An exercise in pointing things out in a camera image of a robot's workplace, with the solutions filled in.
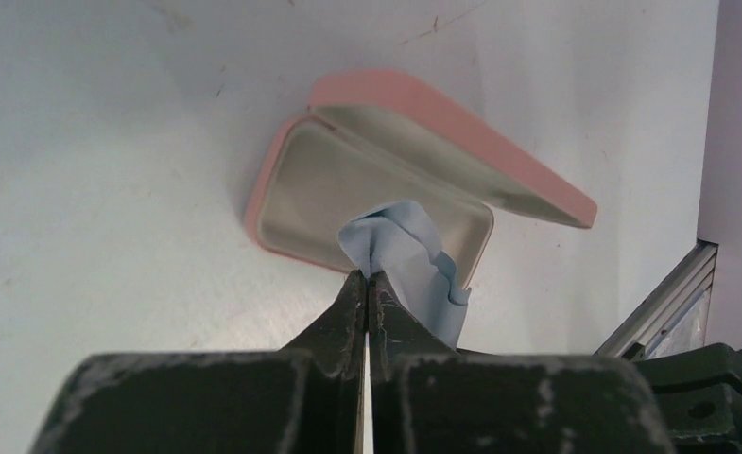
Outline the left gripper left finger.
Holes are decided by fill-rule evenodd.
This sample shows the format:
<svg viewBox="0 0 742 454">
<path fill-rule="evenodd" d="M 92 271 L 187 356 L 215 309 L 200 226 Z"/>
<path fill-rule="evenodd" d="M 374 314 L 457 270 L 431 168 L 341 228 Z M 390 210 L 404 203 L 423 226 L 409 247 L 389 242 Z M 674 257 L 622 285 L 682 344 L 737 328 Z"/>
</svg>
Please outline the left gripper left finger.
<svg viewBox="0 0 742 454">
<path fill-rule="evenodd" d="M 367 281 L 275 351 L 131 352 L 83 360 L 34 453 L 358 453 Z"/>
</svg>

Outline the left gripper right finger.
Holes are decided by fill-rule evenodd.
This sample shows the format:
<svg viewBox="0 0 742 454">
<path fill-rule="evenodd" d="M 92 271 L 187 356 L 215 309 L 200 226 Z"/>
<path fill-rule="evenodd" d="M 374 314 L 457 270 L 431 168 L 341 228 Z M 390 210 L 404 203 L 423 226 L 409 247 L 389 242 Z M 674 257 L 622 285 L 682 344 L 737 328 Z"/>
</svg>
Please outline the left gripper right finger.
<svg viewBox="0 0 742 454">
<path fill-rule="evenodd" d="M 378 453 L 671 453 L 647 382 L 602 356 L 461 354 L 368 282 Z"/>
</svg>

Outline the light blue cleaning cloth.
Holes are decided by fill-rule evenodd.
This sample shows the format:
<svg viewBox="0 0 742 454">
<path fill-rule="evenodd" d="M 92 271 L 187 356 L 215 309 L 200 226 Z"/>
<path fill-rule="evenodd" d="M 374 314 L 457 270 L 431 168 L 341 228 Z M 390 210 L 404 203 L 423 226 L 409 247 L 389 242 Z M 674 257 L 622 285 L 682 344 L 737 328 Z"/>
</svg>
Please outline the light blue cleaning cloth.
<svg viewBox="0 0 742 454">
<path fill-rule="evenodd" d="M 421 205 L 380 205 L 348 221 L 337 241 L 357 270 L 367 278 L 384 273 L 402 306 L 448 347 L 457 347 L 470 291 L 459 284 L 457 265 Z"/>
</svg>

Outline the pink glasses case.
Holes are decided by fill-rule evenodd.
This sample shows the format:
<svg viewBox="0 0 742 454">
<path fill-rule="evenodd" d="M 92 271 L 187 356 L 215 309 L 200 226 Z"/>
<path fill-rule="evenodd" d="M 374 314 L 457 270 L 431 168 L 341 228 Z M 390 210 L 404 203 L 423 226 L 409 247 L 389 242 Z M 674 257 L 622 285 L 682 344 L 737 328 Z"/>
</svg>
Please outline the pink glasses case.
<svg viewBox="0 0 742 454">
<path fill-rule="evenodd" d="M 268 148 L 245 225 L 262 248 L 326 269 L 351 261 L 337 235 L 349 220 L 417 201 L 468 286 L 494 209 L 579 229 L 596 203 L 451 97 L 396 70 L 319 78 L 306 112 Z"/>
</svg>

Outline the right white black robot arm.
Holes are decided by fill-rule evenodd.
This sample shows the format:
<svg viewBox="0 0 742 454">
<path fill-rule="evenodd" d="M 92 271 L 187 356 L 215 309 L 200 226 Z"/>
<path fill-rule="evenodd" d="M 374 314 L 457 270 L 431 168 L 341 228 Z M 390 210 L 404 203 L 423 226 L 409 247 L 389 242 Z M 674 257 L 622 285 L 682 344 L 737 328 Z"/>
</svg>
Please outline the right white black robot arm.
<svg viewBox="0 0 742 454">
<path fill-rule="evenodd" d="M 679 453 L 742 453 L 742 349 L 717 343 L 633 363 Z"/>
</svg>

